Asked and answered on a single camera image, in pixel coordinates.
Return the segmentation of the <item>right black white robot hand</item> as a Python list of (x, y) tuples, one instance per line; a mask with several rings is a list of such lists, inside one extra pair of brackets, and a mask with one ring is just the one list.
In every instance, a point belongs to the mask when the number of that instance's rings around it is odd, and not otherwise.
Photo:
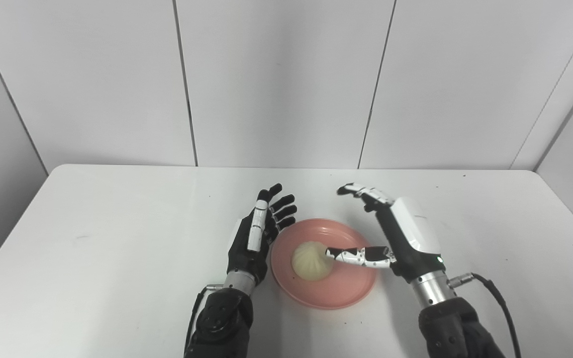
[(392, 269), (411, 283), (430, 273), (444, 273), (441, 245), (425, 213), (410, 197), (389, 198), (377, 188), (348, 183), (338, 195), (352, 195), (364, 202), (366, 212), (375, 213), (387, 246), (355, 248), (327, 247), (324, 254), (349, 265), (371, 269)]

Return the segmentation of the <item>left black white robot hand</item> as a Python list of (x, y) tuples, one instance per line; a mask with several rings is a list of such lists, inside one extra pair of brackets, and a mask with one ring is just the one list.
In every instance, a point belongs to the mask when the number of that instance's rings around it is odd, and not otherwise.
[(258, 193), (252, 211), (236, 229), (228, 252), (227, 276), (246, 275), (255, 287), (266, 278), (271, 245), (284, 229), (296, 223), (295, 195), (272, 202), (282, 189), (282, 184), (276, 183)]

